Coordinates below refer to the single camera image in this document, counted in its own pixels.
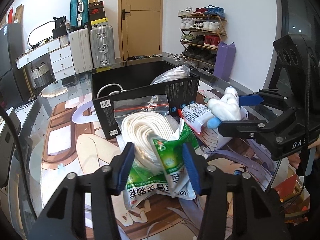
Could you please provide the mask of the black bag on desk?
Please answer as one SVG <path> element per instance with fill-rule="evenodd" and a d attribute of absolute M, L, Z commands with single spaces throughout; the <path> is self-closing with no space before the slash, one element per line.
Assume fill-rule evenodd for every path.
<path fill-rule="evenodd" d="M 55 28 L 52 30 L 53 39 L 67 35 L 66 16 L 63 15 L 62 17 L 53 17 L 53 20 L 55 22 Z"/>

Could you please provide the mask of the wooden door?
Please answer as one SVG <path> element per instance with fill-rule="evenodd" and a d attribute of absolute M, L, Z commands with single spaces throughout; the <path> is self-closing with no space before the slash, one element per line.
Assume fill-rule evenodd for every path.
<path fill-rule="evenodd" d="M 118 0 L 122 60 L 162 52 L 163 0 Z"/>

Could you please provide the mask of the teal suitcase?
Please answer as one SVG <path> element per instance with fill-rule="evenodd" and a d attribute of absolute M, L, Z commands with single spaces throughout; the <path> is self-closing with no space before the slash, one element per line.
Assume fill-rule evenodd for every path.
<path fill-rule="evenodd" d="M 87 28 L 89 26 L 89 0 L 71 0 L 70 22 L 73 30 Z"/>

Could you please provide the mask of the green medicine packet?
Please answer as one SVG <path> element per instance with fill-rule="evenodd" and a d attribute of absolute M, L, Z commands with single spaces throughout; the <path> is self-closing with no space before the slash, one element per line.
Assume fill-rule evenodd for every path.
<path fill-rule="evenodd" d="M 199 144 L 184 120 L 177 126 L 172 129 L 163 116 L 123 121 L 123 136 L 134 143 L 136 155 L 123 193 L 127 210 L 135 209 L 154 194 L 184 200 L 196 198 L 183 161 L 182 145 L 189 142 L 199 152 Z"/>

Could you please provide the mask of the black cardboard box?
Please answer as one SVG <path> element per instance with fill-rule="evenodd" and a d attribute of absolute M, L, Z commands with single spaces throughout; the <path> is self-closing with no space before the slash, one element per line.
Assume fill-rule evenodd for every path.
<path fill-rule="evenodd" d="M 92 74 L 93 106 L 107 140 L 120 134 L 113 113 L 114 101 L 166 95 L 173 116 L 196 101 L 200 77 L 192 72 L 185 79 L 152 84 L 157 76 L 179 65 L 173 59 L 154 57 L 113 64 Z"/>

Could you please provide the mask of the white drawer desk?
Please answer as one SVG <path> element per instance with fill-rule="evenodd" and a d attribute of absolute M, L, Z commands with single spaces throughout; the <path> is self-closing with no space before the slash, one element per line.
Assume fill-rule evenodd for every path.
<path fill-rule="evenodd" d="M 49 55 L 50 65 L 56 80 L 62 80 L 75 75 L 75 68 L 67 35 L 53 39 L 17 58 L 17 69 L 47 55 Z"/>

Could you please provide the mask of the stack of shoe boxes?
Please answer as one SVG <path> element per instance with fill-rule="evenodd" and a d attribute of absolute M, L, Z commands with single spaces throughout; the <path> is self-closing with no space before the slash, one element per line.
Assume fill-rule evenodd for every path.
<path fill-rule="evenodd" d="M 108 25 L 108 18 L 104 11 L 104 2 L 100 0 L 89 0 L 89 20 L 91 27 Z"/>

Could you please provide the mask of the anime print desk mat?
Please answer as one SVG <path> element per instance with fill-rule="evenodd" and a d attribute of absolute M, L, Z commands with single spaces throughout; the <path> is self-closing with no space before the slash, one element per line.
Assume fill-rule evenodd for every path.
<path fill-rule="evenodd" d="M 211 129 L 210 103 L 187 104 L 173 119 L 169 97 L 147 88 L 103 100 L 117 144 L 76 139 L 30 239 L 285 239 L 276 162 L 255 132 Z"/>

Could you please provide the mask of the black refrigerator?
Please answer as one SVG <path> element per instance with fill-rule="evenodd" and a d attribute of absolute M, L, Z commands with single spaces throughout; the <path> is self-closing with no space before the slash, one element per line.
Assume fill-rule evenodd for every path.
<path fill-rule="evenodd" d="M 16 64 L 16 60 L 24 52 L 20 23 L 8 23 L 1 29 L 0 50 L 1 106 L 7 109 L 30 98 L 24 72 Z"/>

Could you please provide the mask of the silver suitcase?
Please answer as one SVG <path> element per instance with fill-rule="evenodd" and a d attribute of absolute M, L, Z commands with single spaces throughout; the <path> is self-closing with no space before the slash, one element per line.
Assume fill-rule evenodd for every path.
<path fill-rule="evenodd" d="M 90 30 L 90 43 L 95 68 L 115 64 L 113 28 L 110 25 L 92 28 Z"/>

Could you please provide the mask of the woven laundry basket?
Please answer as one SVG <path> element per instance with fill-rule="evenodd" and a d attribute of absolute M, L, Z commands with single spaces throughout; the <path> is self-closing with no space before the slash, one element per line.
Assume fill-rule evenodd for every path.
<path fill-rule="evenodd" d="M 45 87 L 53 81 L 50 67 L 45 62 L 41 62 L 39 66 L 31 66 L 31 75 L 37 88 Z"/>

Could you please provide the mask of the white red tissue packet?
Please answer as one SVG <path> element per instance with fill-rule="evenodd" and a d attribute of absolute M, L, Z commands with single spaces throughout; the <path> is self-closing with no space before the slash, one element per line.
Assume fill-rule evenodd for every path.
<path fill-rule="evenodd" d="M 197 134 L 200 134 L 203 127 L 207 126 L 208 120 L 214 117 L 210 109 L 200 103 L 191 103 L 181 110 L 183 120 Z"/>

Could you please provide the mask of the wooden shoe rack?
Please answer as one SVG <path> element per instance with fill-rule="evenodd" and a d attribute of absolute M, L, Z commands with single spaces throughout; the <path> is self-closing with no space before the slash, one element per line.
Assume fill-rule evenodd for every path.
<path fill-rule="evenodd" d="M 219 15 L 179 12 L 181 58 L 207 72 L 215 66 L 220 43 L 227 37 L 227 20 Z"/>

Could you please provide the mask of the white plush toy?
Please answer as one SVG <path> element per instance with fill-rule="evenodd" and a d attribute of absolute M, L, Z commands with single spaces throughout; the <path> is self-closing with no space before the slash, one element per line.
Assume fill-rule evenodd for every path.
<path fill-rule="evenodd" d="M 223 121 L 240 121 L 239 95 L 235 88 L 229 86 L 220 100 L 210 99 L 208 109 L 214 116 L 207 122 L 209 129 L 216 129 Z"/>

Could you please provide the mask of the oval mirror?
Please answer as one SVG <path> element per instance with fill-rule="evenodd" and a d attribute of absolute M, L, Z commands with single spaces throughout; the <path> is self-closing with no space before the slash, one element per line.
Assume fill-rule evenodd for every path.
<path fill-rule="evenodd" d="M 28 36 L 28 45 L 32 47 L 47 39 L 53 37 L 53 29 L 55 29 L 55 21 L 46 22 L 33 29 Z"/>

